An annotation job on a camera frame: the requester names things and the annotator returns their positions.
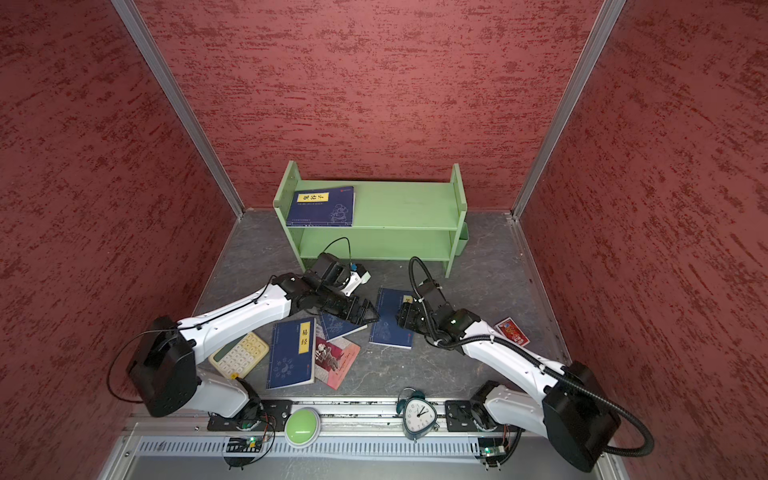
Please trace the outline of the blue book Xiaolin Guangji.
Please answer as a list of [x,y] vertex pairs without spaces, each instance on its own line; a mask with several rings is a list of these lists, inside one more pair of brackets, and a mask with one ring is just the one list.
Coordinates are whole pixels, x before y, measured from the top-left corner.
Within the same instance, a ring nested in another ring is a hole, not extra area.
[[413,333],[400,327],[397,314],[403,303],[410,303],[412,294],[405,290],[380,288],[377,298],[379,320],[373,324],[369,342],[375,345],[411,349]]

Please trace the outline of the blue book Guiguzi yellow label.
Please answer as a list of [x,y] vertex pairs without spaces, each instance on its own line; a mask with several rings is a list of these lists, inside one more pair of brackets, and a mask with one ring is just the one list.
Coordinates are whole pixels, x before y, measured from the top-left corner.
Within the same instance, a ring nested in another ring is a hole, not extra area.
[[289,227],[351,227],[355,196],[353,186],[298,191],[286,224]]

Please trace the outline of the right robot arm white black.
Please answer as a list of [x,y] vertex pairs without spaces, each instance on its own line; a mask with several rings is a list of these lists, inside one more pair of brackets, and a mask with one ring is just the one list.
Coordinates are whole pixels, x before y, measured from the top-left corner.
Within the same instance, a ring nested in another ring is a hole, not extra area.
[[543,436],[578,470],[593,469],[621,420],[605,403],[591,370],[579,362],[548,360],[511,342],[475,313],[454,309],[433,280],[417,285],[412,297],[398,311],[399,326],[484,363],[529,396],[517,401],[510,389],[489,383],[476,396],[482,415]]

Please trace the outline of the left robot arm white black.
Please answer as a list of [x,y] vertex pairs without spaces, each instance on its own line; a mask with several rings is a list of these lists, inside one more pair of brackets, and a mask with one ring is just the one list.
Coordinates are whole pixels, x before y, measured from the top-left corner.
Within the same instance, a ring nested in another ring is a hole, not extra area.
[[230,342],[301,312],[327,313],[350,324],[374,323],[373,303],[356,295],[370,274],[361,264],[321,254],[302,274],[271,276],[253,294],[180,322],[155,319],[128,364],[127,375],[148,413],[165,417],[192,409],[226,419],[256,421],[261,400],[242,379],[225,379],[200,365]]

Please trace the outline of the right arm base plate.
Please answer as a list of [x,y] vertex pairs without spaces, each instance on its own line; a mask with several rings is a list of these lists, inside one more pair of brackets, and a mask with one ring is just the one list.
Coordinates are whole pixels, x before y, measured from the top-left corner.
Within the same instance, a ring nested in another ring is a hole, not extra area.
[[445,420],[449,432],[493,432],[499,424],[485,407],[470,400],[446,400]]

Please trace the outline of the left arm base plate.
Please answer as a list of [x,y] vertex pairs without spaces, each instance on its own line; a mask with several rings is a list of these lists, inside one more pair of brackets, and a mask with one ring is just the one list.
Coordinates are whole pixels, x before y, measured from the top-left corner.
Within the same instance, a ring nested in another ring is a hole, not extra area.
[[249,401],[244,409],[233,418],[218,414],[209,415],[207,430],[211,432],[248,433],[256,431],[283,432],[291,415],[294,402],[284,399],[261,400],[259,404]]

